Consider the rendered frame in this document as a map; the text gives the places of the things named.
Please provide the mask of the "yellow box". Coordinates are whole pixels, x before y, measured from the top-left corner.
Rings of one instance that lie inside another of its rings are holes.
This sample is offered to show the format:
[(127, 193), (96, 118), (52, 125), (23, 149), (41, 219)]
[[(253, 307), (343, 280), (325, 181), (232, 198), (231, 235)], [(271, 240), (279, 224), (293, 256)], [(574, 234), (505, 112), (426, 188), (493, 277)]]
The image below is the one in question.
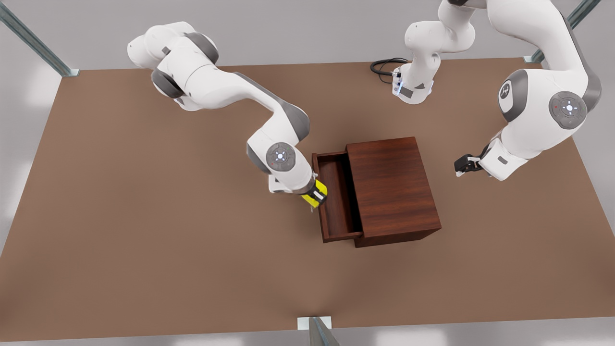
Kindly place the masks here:
[(310, 187), (306, 193), (301, 194), (301, 197), (303, 197), (303, 199), (307, 201), (314, 209), (324, 203), (328, 194), (329, 193), (325, 184), (316, 179), (314, 180), (313, 186)]

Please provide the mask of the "dark wooden drawer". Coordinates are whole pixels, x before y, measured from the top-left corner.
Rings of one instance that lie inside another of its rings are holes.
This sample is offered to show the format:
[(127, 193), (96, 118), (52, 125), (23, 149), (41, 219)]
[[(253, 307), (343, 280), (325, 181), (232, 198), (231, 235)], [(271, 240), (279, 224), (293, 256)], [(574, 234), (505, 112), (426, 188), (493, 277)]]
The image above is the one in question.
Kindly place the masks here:
[(328, 190), (326, 201), (319, 207), (323, 243), (360, 238), (363, 226), (348, 153), (313, 153), (312, 164)]

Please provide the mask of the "dark wooden cabinet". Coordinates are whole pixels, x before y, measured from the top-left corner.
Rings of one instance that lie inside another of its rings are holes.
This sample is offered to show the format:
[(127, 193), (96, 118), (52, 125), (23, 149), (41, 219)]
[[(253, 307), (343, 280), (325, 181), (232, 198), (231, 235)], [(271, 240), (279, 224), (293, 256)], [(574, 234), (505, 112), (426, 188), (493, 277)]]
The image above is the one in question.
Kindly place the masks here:
[(413, 137), (348, 144), (363, 235), (355, 246), (390, 245), (440, 230), (417, 140)]

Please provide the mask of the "silver frame post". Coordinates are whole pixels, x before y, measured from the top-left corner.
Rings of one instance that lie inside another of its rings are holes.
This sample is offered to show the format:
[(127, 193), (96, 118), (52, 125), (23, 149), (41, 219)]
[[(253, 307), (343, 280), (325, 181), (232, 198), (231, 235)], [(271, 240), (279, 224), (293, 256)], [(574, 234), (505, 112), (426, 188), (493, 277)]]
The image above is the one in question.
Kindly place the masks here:
[(79, 69), (72, 69), (66, 65), (44, 42), (42, 42), (31, 29), (22, 22), (0, 0), (0, 22), (5, 24), (15, 35), (17, 35), (30, 49), (32, 49), (44, 62), (46, 62), (61, 77), (79, 76)]
[(297, 326), (309, 331), (309, 346), (340, 346), (331, 331), (331, 317), (298, 317)]
[(531, 56), (523, 57), (525, 63), (548, 63), (555, 69), (569, 69), (580, 66), (574, 59), (584, 59), (578, 47), (573, 29), (600, 4), (602, 0), (580, 0), (576, 8), (569, 14), (560, 13), (556, 8), (541, 12), (544, 22), (532, 24), (531, 28), (546, 29), (545, 34), (538, 33), (536, 38), (529, 38), (529, 42), (538, 50)]

